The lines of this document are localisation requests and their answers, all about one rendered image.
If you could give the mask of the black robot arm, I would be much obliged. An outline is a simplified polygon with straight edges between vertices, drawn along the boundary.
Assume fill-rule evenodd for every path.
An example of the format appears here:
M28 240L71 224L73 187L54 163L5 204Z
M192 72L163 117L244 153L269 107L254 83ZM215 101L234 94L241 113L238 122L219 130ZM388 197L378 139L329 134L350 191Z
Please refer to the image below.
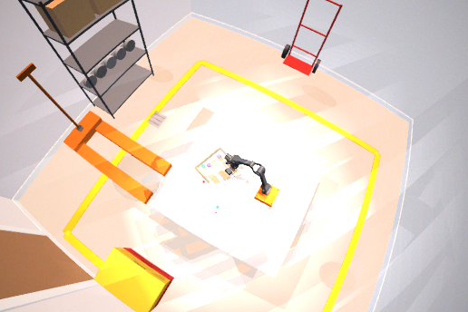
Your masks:
M234 167L236 166L239 166L240 164L243 164L243 165L246 165L246 166L249 166L252 171L260 177L260 180L261 180L261 183L262 185L260 186L260 188L262 189L262 194L268 196L270 190L272 189L271 185L268 184L268 181L267 181L267 178L266 178L266 168L260 164L260 163L256 163L254 161L249 161L249 160L246 160L246 159L242 159L240 158L239 155L237 154L234 154L233 156L231 156L229 153L226 154L226 156L224 157L224 159L226 159L226 164L231 166L231 163ZM258 169L256 171L254 171L254 165L259 165Z

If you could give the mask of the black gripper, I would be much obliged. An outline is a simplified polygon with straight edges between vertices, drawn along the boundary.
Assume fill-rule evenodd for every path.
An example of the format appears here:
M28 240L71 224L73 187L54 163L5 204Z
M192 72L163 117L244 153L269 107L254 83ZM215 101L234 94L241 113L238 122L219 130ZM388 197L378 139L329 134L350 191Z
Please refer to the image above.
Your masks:
M230 175L230 174L232 173L232 171L235 171L238 167L239 167L239 166L234 167L234 166L232 165L232 163L231 163L231 166L229 166L229 168L227 168L227 169L225 170L225 172L226 172L228 175Z

